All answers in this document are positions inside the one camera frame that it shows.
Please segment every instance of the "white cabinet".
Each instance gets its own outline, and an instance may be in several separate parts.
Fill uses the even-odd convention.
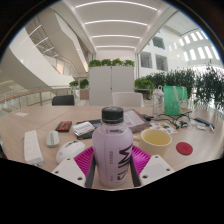
[[[101,66],[89,69],[89,105],[112,105],[112,92],[134,92],[134,67]]]

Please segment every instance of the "potted plant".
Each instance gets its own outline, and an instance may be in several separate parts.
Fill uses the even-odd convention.
[[[132,60],[125,60],[124,61],[124,66],[133,66],[135,67],[135,62]]]
[[[101,61],[102,66],[111,66],[111,60],[110,59],[103,59]]]
[[[72,89],[75,91],[76,87],[79,85],[78,81],[74,80],[69,83],[69,86],[72,87]]]
[[[101,66],[101,61],[99,60],[92,60],[89,62],[89,68],[98,67],[98,66]]]
[[[89,81],[87,79],[83,79],[80,81],[80,89],[85,89],[89,85]]]
[[[119,66],[119,65],[123,65],[123,62],[120,60],[120,58],[114,59],[112,61],[112,66]]]
[[[154,86],[150,80],[142,77],[135,80],[135,87],[137,87],[138,89],[149,89],[152,91]]]

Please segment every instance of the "chair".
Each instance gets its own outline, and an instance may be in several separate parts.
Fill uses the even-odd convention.
[[[52,99],[52,106],[75,105],[73,95],[55,96]]]
[[[113,106],[145,107],[142,93],[115,92],[112,93]]]

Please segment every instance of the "bottle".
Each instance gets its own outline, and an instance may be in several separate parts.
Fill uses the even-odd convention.
[[[164,93],[162,91],[162,86],[158,86],[153,92],[153,117],[157,119],[160,114],[163,113],[163,98]]]
[[[132,155],[133,135],[125,126],[123,109],[102,109],[102,125],[92,135],[93,152],[102,185],[114,188],[126,179]]]

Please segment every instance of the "red circle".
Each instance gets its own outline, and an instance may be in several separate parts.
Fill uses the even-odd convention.
[[[183,155],[190,155],[193,152],[192,146],[186,142],[179,142],[176,146],[176,149]]]

